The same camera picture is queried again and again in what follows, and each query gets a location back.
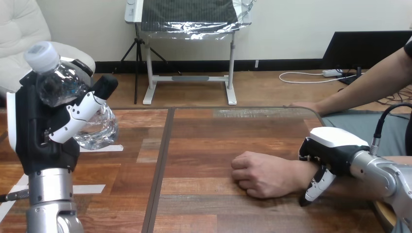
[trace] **gray pants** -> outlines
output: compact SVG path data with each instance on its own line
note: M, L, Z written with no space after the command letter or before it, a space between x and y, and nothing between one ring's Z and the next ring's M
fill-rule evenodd
M343 113L328 115L323 118L326 126L344 129L370 145L376 124L382 112L348 110ZM388 115L383 125L378 156L406 155L405 131L409 123L409 114ZM392 233L411 233L400 220Z

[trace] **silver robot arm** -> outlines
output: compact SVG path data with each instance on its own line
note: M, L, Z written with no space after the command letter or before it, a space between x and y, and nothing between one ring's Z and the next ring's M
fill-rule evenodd
M87 93L51 108L40 100L35 79L29 74L15 94L7 95L9 141L29 176L29 189L0 195L0 202L29 198L27 233L83 233L72 182L80 146L72 137L106 102L118 81L103 75Z
M299 159L320 164L301 206L309 205L337 176L355 177L369 186L412 231L412 166L371 155L368 144L355 135L332 127L315 128L306 138Z
M396 216L412 232L412 166L362 151L355 155L350 172L391 205Z

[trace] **white cable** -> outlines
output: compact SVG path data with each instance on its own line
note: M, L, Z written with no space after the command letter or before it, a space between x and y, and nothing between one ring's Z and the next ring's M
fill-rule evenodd
M319 81L319 82L294 82L294 81L286 81L284 79L281 78L282 75L284 74L307 74L307 75L323 75L323 74L309 74L309 73L302 73L302 72L286 72L283 73L281 75L279 75L279 79L284 81L285 83L327 83L327 82L331 82L331 81L336 81L336 80L340 80L340 79L347 79L347 78L351 78L351 77L355 77L356 75L351 75L348 77L342 77L342 78L338 78L338 79L330 79L330 80L326 80L326 81Z

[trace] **power strip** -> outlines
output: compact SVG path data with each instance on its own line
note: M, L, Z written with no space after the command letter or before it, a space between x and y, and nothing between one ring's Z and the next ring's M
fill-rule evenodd
M332 77L342 75L343 71L341 69L328 69L322 71L324 77Z

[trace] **white bottle cap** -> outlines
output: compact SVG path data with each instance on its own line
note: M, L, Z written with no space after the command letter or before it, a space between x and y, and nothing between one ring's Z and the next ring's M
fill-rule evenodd
M41 41L24 52L24 59L36 73L43 73L55 68L60 55L48 41Z

